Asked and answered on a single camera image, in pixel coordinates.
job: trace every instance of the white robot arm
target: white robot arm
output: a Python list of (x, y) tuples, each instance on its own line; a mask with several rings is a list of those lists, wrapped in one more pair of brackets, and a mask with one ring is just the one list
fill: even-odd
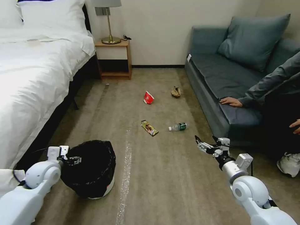
[(249, 154), (240, 154), (236, 160), (231, 158), (228, 138), (215, 139), (216, 146), (202, 142), (197, 136), (195, 139), (202, 152), (213, 155), (219, 162), (219, 168), (229, 178), (234, 197), (245, 208), (252, 225), (297, 225), (292, 217), (276, 206), (265, 184), (248, 176), (247, 168), (253, 160)]
[(43, 205), (45, 195), (60, 179), (69, 146), (49, 147), (48, 160), (30, 167), (25, 179), (0, 198), (1, 225), (30, 225)]

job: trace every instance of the lamp base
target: lamp base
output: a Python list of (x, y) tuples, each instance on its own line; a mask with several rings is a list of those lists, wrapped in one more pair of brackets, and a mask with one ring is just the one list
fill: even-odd
[(121, 39), (118, 37), (109, 36), (109, 37), (102, 38), (101, 41), (103, 44), (118, 44), (121, 42)]

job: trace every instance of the beige carpet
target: beige carpet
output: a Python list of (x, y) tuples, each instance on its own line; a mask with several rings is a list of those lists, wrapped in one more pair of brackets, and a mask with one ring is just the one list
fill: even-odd
[[(180, 99), (171, 97), (174, 85), (182, 90)], [(145, 91), (155, 97), (152, 105), (144, 104)], [(115, 185), (103, 199), (88, 200), (60, 181), (35, 224), (250, 224), (215, 159), (196, 147), (194, 135), (211, 143), (211, 131), (183, 69), (134, 69), (131, 81), (90, 80), (76, 101), (80, 110), (70, 107), (51, 145), (111, 141), (117, 156)], [(159, 133), (151, 137), (141, 120)], [(168, 131), (179, 122), (187, 122), (187, 130)], [(253, 156), (254, 175), (300, 223), (299, 176), (287, 178), (265, 156)]]

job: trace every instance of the sofa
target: sofa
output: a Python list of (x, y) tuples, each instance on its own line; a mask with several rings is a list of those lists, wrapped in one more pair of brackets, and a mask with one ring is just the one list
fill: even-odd
[(221, 105), (224, 97), (241, 98), (265, 75), (300, 51), (300, 43), (281, 39), (263, 72), (247, 68), (217, 53), (227, 37), (227, 28), (194, 26), (185, 71), (212, 133), (227, 137), (233, 146), (252, 146), (260, 140), (262, 115), (259, 109)]

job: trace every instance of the gold lamp stand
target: gold lamp stand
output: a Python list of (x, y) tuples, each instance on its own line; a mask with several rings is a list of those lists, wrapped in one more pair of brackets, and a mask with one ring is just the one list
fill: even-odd
[(109, 15), (108, 15), (108, 7), (106, 7), (105, 9), (106, 9), (106, 14), (107, 14), (109, 36), (102, 38), (101, 41), (103, 44), (118, 44), (121, 42), (121, 39), (118, 37), (112, 36), (112, 31), (110, 29)]

